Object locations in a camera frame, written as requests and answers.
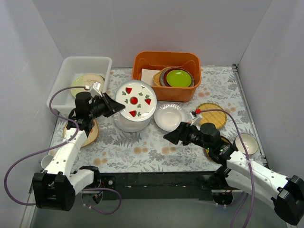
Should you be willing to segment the pale green cream plate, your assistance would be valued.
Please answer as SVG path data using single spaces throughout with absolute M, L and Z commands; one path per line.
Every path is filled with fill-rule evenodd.
M 85 74 L 77 78 L 71 86 L 89 86 L 91 87 L 95 82 L 99 82 L 101 85 L 99 87 L 99 92 L 102 93 L 105 81 L 98 74 Z

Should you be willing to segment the white watermelon pattern plate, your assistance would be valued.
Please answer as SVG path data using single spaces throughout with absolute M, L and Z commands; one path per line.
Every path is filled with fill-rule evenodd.
M 154 90 L 140 80 L 130 80 L 122 84 L 116 92 L 115 100 L 125 105 L 120 114 L 133 122 L 150 119 L 157 106 Z

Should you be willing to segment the tan bird pattern plate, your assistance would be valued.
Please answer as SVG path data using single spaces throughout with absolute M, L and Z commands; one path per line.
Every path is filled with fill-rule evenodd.
M 65 125 L 63 129 L 63 138 L 64 141 L 67 139 L 70 139 L 71 136 L 74 134 L 74 131 L 76 128 L 67 129 L 67 124 Z M 76 143 L 78 148 L 84 147 L 92 143 L 98 136 L 99 130 L 98 130 L 98 124 L 96 119 L 93 120 L 93 126 L 89 132 L 89 134 L 86 134 L 85 130 L 79 130 L 77 135 L 73 138 L 72 143 Z

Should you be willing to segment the round woven bamboo mat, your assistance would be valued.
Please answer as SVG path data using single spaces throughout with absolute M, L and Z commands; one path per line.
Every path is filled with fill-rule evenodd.
M 210 110 L 210 109 L 221 109 L 218 104 L 215 103 L 203 103 L 200 104 L 197 109 L 204 111 L 204 110 Z M 199 126 L 205 124 L 205 123 L 212 123 L 215 125 L 216 129 L 221 129 L 227 122 L 227 115 L 226 113 L 222 111 L 209 111 L 209 112 L 202 112 L 201 113 L 202 120 L 199 123 Z

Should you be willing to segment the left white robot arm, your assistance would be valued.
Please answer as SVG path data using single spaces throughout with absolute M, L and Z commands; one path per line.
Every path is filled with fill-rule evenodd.
M 89 92 L 78 93 L 75 105 L 68 116 L 64 145 L 59 147 L 49 165 L 33 176 L 32 185 L 38 208 L 69 211 L 79 192 L 85 188 L 96 190 L 100 187 L 97 167 L 83 166 L 75 174 L 71 170 L 93 128 L 94 119 L 112 116 L 123 110 L 125 105 L 106 93 L 91 96 Z

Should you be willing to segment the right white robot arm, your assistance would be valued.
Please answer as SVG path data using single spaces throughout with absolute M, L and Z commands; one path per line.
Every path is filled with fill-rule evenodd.
M 294 175 L 287 177 L 265 166 L 247 160 L 245 154 L 224 141 L 212 123 L 197 128 L 181 122 L 174 131 L 164 135 L 173 144 L 182 142 L 200 146 L 209 152 L 209 157 L 220 164 L 224 172 L 215 176 L 215 184 L 225 189 L 228 186 L 251 194 L 271 208 L 286 223 L 296 226 L 304 216 L 304 181 Z

